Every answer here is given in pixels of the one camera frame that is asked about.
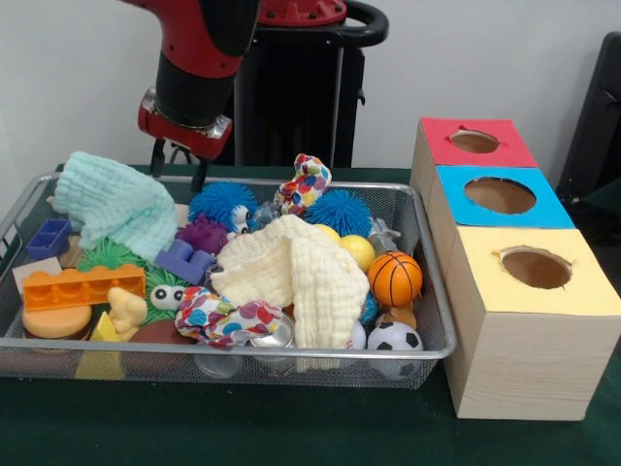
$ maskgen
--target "yellow box top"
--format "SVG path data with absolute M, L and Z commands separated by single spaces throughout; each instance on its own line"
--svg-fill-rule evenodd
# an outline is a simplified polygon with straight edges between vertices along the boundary
M 457 229 L 488 312 L 621 316 L 621 299 L 578 230 Z

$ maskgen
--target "metal basket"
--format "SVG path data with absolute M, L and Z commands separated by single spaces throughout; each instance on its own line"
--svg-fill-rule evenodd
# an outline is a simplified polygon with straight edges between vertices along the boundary
M 21 299 L 11 268 L 28 262 L 25 245 L 48 217 L 59 217 L 47 198 L 58 174 L 34 180 L 0 225 L 0 376 L 51 379 L 118 379 L 196 383 L 265 383 L 353 387 L 418 388 L 436 362 L 455 348 L 455 330 L 418 193 L 402 184 L 332 183 L 362 198 L 375 217 L 402 233 L 400 250 L 413 254 L 423 270 L 416 317 L 424 351 L 348 349 L 214 349 L 203 345 L 93 343 L 24 339 Z M 175 202 L 190 201 L 187 177 L 163 177 Z M 207 183 L 220 181 L 208 179 Z M 261 203 L 271 200 L 280 182 L 235 180 Z M 338 368 L 297 372 L 296 358 L 337 358 Z M 88 364 L 86 375 L 77 369 Z

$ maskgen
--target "orange lego block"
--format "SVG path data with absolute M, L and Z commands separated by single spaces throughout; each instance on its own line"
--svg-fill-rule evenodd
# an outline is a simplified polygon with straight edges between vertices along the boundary
M 88 272 L 65 269 L 55 276 L 34 272 L 23 281 L 23 303 L 26 311 L 102 304 L 108 302 L 108 291 L 114 286 L 145 298 L 145 270 L 125 264 L 115 270 L 101 266 Z

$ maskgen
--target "basketball ball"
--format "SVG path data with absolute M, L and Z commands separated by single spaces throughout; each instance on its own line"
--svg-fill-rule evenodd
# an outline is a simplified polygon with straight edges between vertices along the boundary
M 369 267 L 367 277 L 376 300 L 390 307 L 410 303 L 423 285 L 420 266 L 409 255 L 397 250 L 378 257 Z

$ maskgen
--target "round hole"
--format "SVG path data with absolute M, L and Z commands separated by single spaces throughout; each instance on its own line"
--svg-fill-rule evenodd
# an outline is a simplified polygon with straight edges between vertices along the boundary
M 570 263 L 548 250 L 513 248 L 501 254 L 501 262 L 515 278 L 535 288 L 558 288 L 572 276 Z
M 537 198 L 524 184 L 503 178 L 479 178 L 466 184 L 466 195 L 478 206 L 499 214 L 523 214 Z
M 460 129 L 450 137 L 450 142 L 459 149 L 472 153 L 490 153 L 501 144 L 494 136 L 470 129 Z

